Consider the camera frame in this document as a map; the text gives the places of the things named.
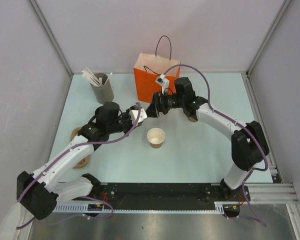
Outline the single brown paper cup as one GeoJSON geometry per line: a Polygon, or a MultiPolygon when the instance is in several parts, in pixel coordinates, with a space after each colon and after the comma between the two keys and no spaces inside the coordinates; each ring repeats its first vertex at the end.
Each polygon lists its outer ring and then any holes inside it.
{"type": "Polygon", "coordinates": [[[166,134],[161,128],[155,127],[147,132],[146,138],[152,148],[158,149],[163,145],[166,134]]]}

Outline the orange paper bag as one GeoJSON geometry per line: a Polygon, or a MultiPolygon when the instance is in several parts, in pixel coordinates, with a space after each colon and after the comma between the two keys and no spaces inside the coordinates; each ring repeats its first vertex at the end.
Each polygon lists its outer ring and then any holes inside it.
{"type": "Polygon", "coordinates": [[[180,63],[180,60],[162,57],[156,52],[140,53],[133,67],[137,99],[150,103],[153,94],[162,90],[162,87],[156,83],[156,79],[170,67],[180,63]]]}

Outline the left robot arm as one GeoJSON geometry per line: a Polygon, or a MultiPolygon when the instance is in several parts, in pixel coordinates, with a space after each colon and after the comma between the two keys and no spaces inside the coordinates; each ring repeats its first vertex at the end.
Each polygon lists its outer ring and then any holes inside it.
{"type": "Polygon", "coordinates": [[[114,144],[126,138],[146,118],[140,103],[125,112],[115,102],[104,103],[61,153],[32,173],[23,171],[18,175],[17,202],[35,219],[45,219],[61,197],[56,190],[60,178],[101,145],[114,144]]]}

